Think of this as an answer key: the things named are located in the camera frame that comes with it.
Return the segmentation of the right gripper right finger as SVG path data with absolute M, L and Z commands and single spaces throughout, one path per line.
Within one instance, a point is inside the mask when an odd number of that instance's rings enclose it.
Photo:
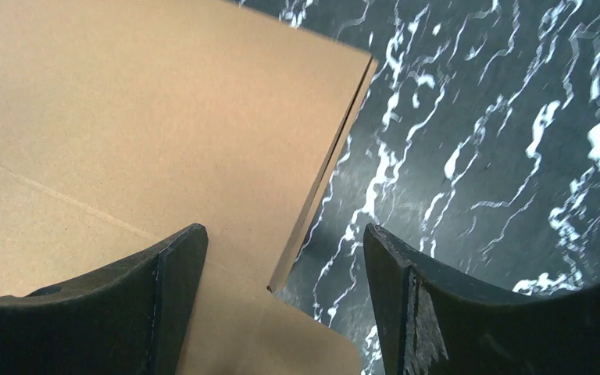
M 518 294 L 374 224 L 363 254 L 386 373 L 600 374 L 600 284 Z

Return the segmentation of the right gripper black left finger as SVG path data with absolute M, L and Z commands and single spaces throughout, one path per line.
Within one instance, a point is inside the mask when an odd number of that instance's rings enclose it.
M 0 374 L 173 374 L 209 238 L 194 223 L 26 296 L 0 297 Z

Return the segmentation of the brown cardboard box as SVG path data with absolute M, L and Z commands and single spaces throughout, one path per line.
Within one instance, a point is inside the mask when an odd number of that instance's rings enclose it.
M 0 1 L 0 297 L 198 223 L 173 374 L 357 374 L 277 292 L 376 65 L 226 1 Z

